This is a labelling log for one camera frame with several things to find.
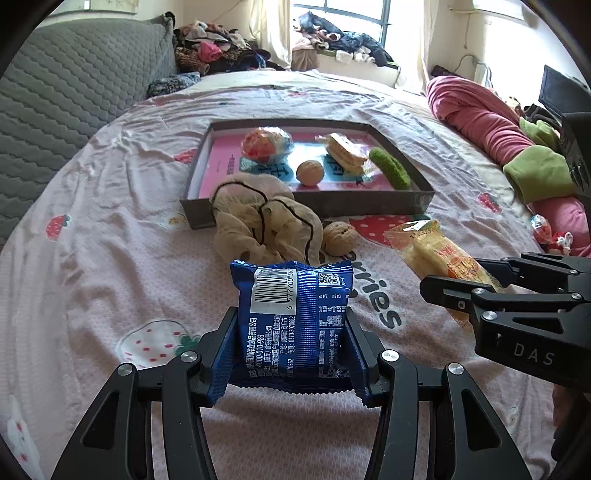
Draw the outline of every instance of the wall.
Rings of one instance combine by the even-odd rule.
[[[40,26],[82,18],[133,18],[136,20],[148,20],[162,15],[167,11],[174,13],[177,26],[183,25],[184,0],[139,0],[138,13],[135,15],[115,12],[72,12],[46,18],[41,22]]]
[[[321,73],[330,73],[332,75],[341,75],[362,80],[372,80],[383,83],[389,87],[394,87],[398,80],[398,70],[389,67],[378,67],[374,63],[360,63],[352,61],[350,64],[344,64],[336,61],[334,57],[318,55],[320,61]]]
[[[186,23],[193,20],[214,22],[223,25],[227,30],[237,28],[246,38],[250,37],[250,9],[250,0],[185,0],[184,19]]]
[[[536,103],[544,65],[578,78],[583,75],[560,40],[535,15],[533,28],[491,15],[461,15],[449,7],[471,9],[470,0],[442,0],[429,57],[430,69],[439,64],[454,70],[462,56],[473,53],[492,70],[492,82],[502,98],[516,97],[522,105]],[[473,78],[475,66],[466,58],[458,73]]]

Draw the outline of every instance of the walnut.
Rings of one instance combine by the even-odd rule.
[[[295,176],[302,185],[313,187],[324,178],[324,167],[317,160],[306,160],[297,167]]]
[[[351,252],[356,241],[357,231],[347,222],[332,222],[324,227],[323,248],[333,257],[342,257]]]

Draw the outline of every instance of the curtain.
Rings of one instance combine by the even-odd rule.
[[[291,65],[290,8],[290,0],[252,0],[251,4],[251,36],[282,67]]]
[[[438,9],[439,0],[392,2],[385,47],[400,65],[397,88],[424,93],[429,82],[428,58]]]

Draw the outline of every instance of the yellow snack package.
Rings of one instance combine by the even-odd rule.
[[[474,258],[441,233],[436,220],[403,223],[384,232],[384,237],[420,279],[437,275],[485,283],[496,291],[502,289]],[[448,311],[462,328],[470,325],[467,313]]]

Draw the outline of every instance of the pink cloth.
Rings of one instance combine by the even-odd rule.
[[[501,166],[534,143],[519,129],[519,116],[490,90],[459,77],[436,77],[427,85],[427,100],[438,120],[486,151]],[[589,226],[583,204],[575,197],[532,204],[552,231],[573,234],[571,255],[591,258]]]
[[[435,117],[457,128],[500,166],[534,143],[519,129],[519,116],[487,88],[460,77],[436,77],[427,85]]]
[[[205,63],[211,63],[220,58],[223,55],[223,52],[215,43],[202,41],[201,45],[199,45],[197,54],[199,55],[199,60],[204,61]]]
[[[583,204],[575,197],[540,200],[531,204],[534,213],[545,217],[552,233],[570,232],[573,234],[571,255],[591,258],[589,245],[589,225]]]

